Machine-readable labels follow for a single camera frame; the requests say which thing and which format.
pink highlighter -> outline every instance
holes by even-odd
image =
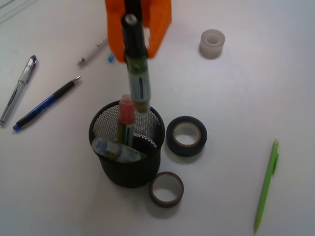
[[[118,142],[132,147],[135,108],[130,95],[123,95],[118,108]]]

silver pen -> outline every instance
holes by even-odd
[[[19,96],[21,95],[22,91],[23,91],[23,88],[25,86],[25,84],[27,84],[31,78],[31,74],[32,74],[32,71],[34,69],[34,67],[36,66],[36,62],[37,62],[37,58],[36,56],[31,56],[29,62],[27,63],[27,65],[25,66],[25,69],[18,81],[18,84],[16,85],[11,97],[10,97],[10,100],[0,118],[0,125],[2,127],[4,127],[4,124],[6,122],[6,120],[8,119],[8,117],[10,116],[17,100],[19,99]]]

black tape roll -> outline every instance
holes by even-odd
[[[176,198],[170,201],[163,201],[154,194],[155,189],[166,188],[172,191]],[[155,204],[160,207],[170,208],[176,206],[184,194],[184,184],[176,174],[172,172],[161,172],[152,180],[150,184],[150,196]]]
[[[181,123],[191,123],[195,125],[199,132],[198,140],[194,144],[185,145],[175,138],[175,129]],[[170,122],[166,130],[166,143],[173,153],[179,156],[194,156],[201,152],[207,141],[206,127],[194,117],[178,117]]]

black mesh pen holder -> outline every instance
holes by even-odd
[[[93,118],[90,129],[90,144],[96,137],[109,141],[117,140],[117,119],[119,101],[103,107]],[[140,187],[156,176],[160,164],[160,151],[164,142],[165,128],[160,115],[152,107],[146,115],[136,113],[132,148],[147,155],[146,158],[131,163],[121,163],[98,153],[106,175],[116,184]]]

clear tape roll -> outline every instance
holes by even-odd
[[[208,29],[201,35],[199,45],[200,53],[205,58],[216,58],[221,54],[224,43],[225,36],[221,31]]]

